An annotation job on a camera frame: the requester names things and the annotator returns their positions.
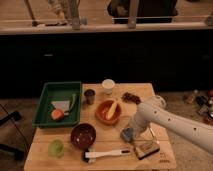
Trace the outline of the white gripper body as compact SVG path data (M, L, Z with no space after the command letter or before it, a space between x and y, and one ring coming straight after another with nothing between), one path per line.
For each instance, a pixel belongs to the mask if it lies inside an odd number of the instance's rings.
M136 116L132 116L127 124L129 142L132 142L134 139L139 137L148 126L148 121L142 118L137 118Z

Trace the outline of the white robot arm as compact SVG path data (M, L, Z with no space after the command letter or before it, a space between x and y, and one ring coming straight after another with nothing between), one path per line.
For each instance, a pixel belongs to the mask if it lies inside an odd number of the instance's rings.
M153 122L213 154L212 126L168 112L166 101L158 95L144 101L138 96L130 95L127 101L137 105L136 113L129 121L129 126L133 129L133 136L145 132L150 123Z

